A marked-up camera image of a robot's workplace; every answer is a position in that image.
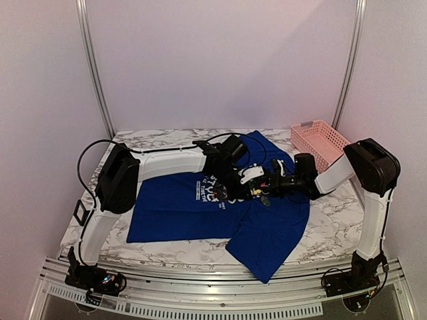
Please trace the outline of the blue printed t-shirt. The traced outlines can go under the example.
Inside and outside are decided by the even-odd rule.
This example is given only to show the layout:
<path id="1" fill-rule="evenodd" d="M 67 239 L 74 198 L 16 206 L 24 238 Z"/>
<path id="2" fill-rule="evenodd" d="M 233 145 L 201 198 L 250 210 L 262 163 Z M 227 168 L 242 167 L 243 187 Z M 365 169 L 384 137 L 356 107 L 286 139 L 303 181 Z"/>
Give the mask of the blue printed t-shirt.
<path id="1" fill-rule="evenodd" d="M 227 251 L 267 283 L 300 242 L 310 215 L 301 193 L 283 199 L 263 195 L 251 201 L 226 200 L 216 178 L 180 173 L 142 183 L 127 243 L 227 239 Z"/>

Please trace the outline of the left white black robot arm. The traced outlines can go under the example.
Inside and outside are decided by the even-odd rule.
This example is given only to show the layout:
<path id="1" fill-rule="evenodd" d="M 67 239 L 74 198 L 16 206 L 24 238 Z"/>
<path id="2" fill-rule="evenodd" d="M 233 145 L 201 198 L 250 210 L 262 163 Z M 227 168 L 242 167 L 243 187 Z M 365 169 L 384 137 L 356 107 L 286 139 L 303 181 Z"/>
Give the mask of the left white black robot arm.
<path id="1" fill-rule="evenodd" d="M 93 207 L 79 221 L 83 229 L 67 255 L 70 264 L 77 266 L 73 278 L 84 289 L 94 289 L 99 284 L 97 271 L 90 267 L 96 266 L 101 247 L 119 216 L 135 206 L 139 187 L 145 180 L 203 173 L 216 178 L 228 200 L 246 200 L 251 193 L 242 183 L 237 164 L 248 154 L 248 147 L 233 133 L 222 143 L 199 140 L 188 147 L 147 151 L 115 143 L 91 192 Z"/>

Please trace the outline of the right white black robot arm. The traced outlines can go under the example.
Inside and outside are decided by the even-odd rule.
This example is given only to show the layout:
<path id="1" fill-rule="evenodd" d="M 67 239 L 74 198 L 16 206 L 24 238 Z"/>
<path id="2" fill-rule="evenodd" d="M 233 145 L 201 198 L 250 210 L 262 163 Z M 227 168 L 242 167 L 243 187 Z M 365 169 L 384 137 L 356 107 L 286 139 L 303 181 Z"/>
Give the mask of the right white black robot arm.
<path id="1" fill-rule="evenodd" d="M 316 169 L 315 157 L 298 153 L 295 169 L 285 172 L 285 166 L 272 160 L 272 172 L 267 190 L 272 197 L 283 198 L 290 193 L 302 193 L 316 200 L 335 191 L 341 184 L 355 179 L 363 191 L 364 219 L 356 256 L 371 261 L 383 254 L 383 242 L 394 189 L 401 173 L 399 160 L 373 138 L 359 140 L 344 147 L 344 153 L 324 172 Z"/>

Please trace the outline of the silver round brooch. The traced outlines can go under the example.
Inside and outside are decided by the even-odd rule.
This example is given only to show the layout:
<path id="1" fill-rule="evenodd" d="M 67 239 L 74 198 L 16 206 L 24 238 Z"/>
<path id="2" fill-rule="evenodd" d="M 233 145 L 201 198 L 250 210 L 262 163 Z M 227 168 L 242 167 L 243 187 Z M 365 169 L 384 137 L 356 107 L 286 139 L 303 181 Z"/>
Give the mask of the silver round brooch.
<path id="1" fill-rule="evenodd" d="M 270 200 L 267 197 L 265 197 L 265 196 L 261 197 L 261 202 L 266 207 L 269 207 L 271 205 Z"/>

